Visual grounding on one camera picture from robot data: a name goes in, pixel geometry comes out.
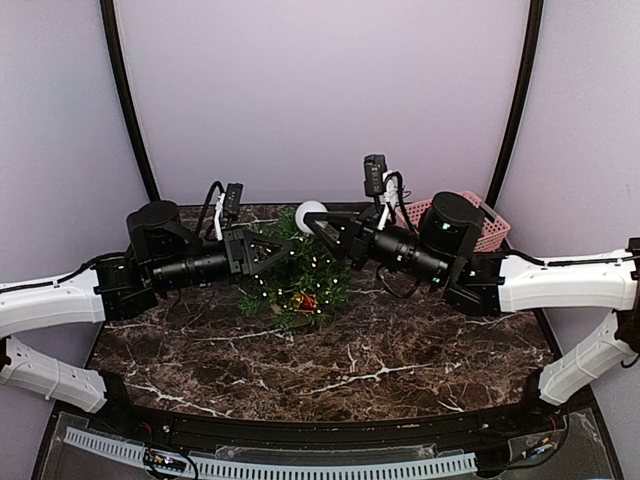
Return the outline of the red gold drum ornament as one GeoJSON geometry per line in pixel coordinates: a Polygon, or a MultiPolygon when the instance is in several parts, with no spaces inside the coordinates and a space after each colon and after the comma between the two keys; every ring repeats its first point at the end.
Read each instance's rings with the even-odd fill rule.
{"type": "Polygon", "coordinates": [[[296,292],[291,299],[291,308],[299,314],[314,314],[317,312],[317,297],[308,294],[305,290],[296,292]]]}

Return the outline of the small green christmas tree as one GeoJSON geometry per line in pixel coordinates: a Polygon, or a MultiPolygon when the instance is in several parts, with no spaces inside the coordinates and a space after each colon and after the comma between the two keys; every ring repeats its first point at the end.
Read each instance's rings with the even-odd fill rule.
{"type": "Polygon", "coordinates": [[[287,239],[292,244],[288,258],[282,259],[259,276],[239,284],[239,311],[245,316],[270,314],[282,329],[302,326],[320,328],[332,321],[349,300],[350,273],[335,260],[319,240],[306,235],[295,223],[295,210],[285,207],[278,217],[254,229],[268,237],[287,239]],[[291,299],[305,290],[317,297],[317,312],[299,314],[291,299]]]}

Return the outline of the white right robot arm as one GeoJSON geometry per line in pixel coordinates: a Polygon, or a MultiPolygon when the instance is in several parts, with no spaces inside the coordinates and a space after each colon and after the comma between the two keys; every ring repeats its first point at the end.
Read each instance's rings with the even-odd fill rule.
{"type": "Polygon", "coordinates": [[[534,432],[549,408],[612,367],[639,353],[639,241],[604,254],[537,259],[516,250],[478,252],[483,211],[462,195],[441,192],[417,231],[382,225],[374,207],[329,212],[317,201],[295,213],[299,229],[314,235],[338,260],[359,270],[368,261],[410,275],[468,316],[529,310],[598,309],[603,320],[558,360],[531,374],[510,413],[521,434],[534,432]]]}

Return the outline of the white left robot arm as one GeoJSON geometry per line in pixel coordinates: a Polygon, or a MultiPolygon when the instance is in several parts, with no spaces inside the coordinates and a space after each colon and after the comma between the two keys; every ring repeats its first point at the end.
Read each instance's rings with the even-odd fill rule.
{"type": "Polygon", "coordinates": [[[213,241],[182,224],[171,201],[151,202],[126,220],[130,245],[76,271],[1,288],[1,382],[101,415],[120,436],[141,427],[117,374],[64,363],[20,341],[25,332],[133,319],[171,291],[233,276],[256,277],[287,257],[289,241],[226,228],[213,241]]]}

